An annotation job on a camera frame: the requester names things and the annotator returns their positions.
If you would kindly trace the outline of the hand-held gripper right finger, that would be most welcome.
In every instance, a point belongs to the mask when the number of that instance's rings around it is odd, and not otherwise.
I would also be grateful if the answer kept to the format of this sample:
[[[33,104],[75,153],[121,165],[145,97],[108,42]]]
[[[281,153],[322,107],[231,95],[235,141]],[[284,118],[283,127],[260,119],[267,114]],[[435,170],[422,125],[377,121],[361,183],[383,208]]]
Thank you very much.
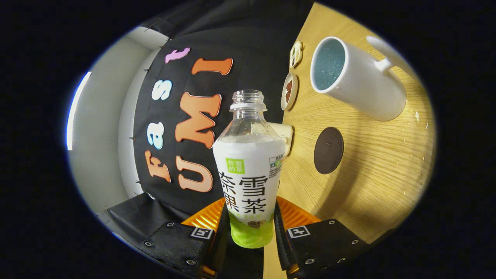
[[[274,225],[281,269],[289,279],[321,279],[370,247],[340,221],[320,220],[280,196]]]

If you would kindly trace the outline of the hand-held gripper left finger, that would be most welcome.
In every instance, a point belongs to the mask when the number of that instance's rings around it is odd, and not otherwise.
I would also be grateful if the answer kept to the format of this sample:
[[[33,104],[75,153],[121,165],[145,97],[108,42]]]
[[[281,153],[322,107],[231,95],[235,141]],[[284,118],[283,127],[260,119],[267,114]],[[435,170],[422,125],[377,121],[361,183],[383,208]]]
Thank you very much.
[[[224,198],[144,198],[134,218],[134,246],[175,277],[217,279],[229,242]]]

